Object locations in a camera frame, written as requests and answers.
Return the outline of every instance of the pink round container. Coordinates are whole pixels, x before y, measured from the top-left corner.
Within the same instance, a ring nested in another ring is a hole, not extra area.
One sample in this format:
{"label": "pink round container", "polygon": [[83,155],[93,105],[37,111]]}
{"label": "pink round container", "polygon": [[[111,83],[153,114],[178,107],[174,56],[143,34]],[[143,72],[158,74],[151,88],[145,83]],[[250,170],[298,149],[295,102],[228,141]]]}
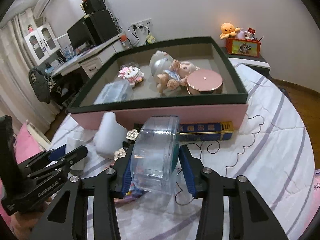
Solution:
{"label": "pink round container", "polygon": [[213,70],[199,69],[188,76],[187,83],[190,95],[220,94],[223,79]]}

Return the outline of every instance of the glass cabinet door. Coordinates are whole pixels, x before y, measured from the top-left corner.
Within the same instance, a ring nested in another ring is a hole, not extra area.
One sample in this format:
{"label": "glass cabinet door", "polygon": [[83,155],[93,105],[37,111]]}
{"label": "glass cabinet door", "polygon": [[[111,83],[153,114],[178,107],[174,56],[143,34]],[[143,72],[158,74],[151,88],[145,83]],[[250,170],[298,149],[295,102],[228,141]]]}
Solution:
{"label": "glass cabinet door", "polygon": [[39,43],[35,35],[31,35],[29,37],[29,42],[38,59],[42,59],[45,56],[44,53],[46,51],[46,49],[43,47],[43,44],[41,44],[42,42]]}
{"label": "glass cabinet door", "polygon": [[56,48],[56,44],[53,41],[53,38],[48,30],[48,28],[43,28],[41,30],[42,35],[44,38],[42,38],[44,45],[46,46],[46,48],[49,47],[50,50],[54,50]]}

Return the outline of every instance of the white curtain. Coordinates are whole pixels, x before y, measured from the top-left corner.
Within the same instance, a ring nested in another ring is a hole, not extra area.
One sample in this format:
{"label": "white curtain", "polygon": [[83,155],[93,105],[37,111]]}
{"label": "white curtain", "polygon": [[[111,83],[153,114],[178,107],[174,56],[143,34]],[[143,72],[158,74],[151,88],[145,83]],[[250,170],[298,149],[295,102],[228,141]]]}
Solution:
{"label": "white curtain", "polygon": [[58,108],[39,102],[29,83],[33,63],[23,45],[29,24],[36,29],[30,8],[0,29],[0,114],[12,116],[15,133],[27,119],[45,133]]}

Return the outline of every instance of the plush toy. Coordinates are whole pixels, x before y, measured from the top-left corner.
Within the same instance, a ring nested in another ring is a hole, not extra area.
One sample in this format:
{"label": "plush toy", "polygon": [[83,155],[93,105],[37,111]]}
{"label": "plush toy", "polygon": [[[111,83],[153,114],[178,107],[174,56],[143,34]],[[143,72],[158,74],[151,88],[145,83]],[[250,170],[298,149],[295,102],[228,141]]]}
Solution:
{"label": "plush toy", "polygon": [[247,31],[243,31],[243,28],[240,28],[239,32],[236,35],[236,39],[245,40],[247,33]]}
{"label": "plush toy", "polygon": [[179,85],[186,87],[188,75],[198,69],[191,62],[183,61],[180,63],[178,60],[174,60],[169,70],[164,70],[163,73],[157,75],[158,92],[163,93],[163,90],[167,88],[175,90]]}
{"label": "plush toy", "polygon": [[221,25],[221,32],[220,39],[228,38],[231,36],[236,36],[237,33],[240,31],[240,28],[235,28],[231,23],[224,23]]}
{"label": "plush toy", "polygon": [[127,79],[130,86],[134,87],[136,84],[143,81],[144,73],[137,67],[129,66],[123,67],[118,74],[119,78]]}

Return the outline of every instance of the black speaker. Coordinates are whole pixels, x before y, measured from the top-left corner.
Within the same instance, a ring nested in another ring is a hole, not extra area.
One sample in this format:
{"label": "black speaker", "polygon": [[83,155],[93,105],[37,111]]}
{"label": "black speaker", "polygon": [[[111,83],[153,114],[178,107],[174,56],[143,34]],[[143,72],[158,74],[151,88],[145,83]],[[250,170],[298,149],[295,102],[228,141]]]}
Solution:
{"label": "black speaker", "polygon": [[82,3],[84,11],[86,14],[91,14],[93,12],[105,11],[106,5],[103,0],[86,0]]}

